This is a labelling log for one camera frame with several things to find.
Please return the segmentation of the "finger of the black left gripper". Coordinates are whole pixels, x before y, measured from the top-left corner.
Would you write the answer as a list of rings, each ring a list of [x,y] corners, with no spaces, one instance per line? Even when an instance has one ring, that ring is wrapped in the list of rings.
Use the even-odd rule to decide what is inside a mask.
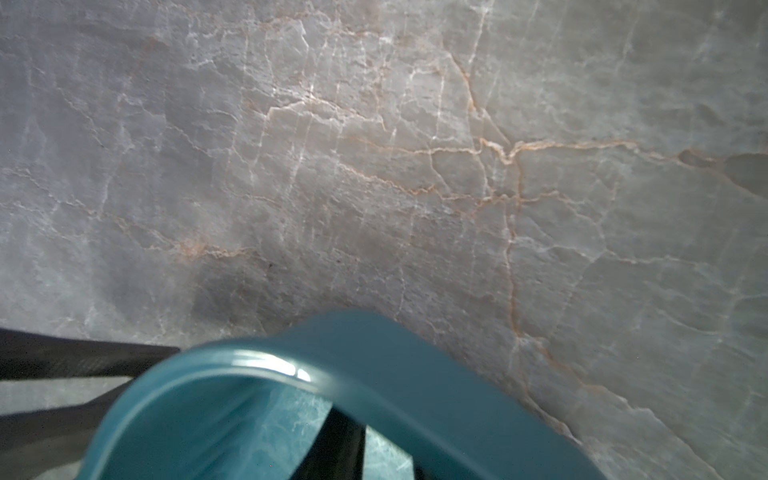
[[[132,381],[179,351],[2,329],[2,478],[35,479],[80,462]]]

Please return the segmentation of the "teal plastic storage box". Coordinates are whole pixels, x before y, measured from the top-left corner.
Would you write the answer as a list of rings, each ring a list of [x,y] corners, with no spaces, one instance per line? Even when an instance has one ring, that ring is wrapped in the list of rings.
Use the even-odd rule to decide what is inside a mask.
[[[576,446],[396,322],[343,310],[224,340],[137,378],[83,479],[290,479],[332,407],[382,435],[416,479],[597,479]]]

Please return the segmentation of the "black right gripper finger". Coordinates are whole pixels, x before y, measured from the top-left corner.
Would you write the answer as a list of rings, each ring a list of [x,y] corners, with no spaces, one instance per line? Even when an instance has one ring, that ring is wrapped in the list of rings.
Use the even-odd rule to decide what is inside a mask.
[[[332,407],[291,480],[361,480],[366,426]]]

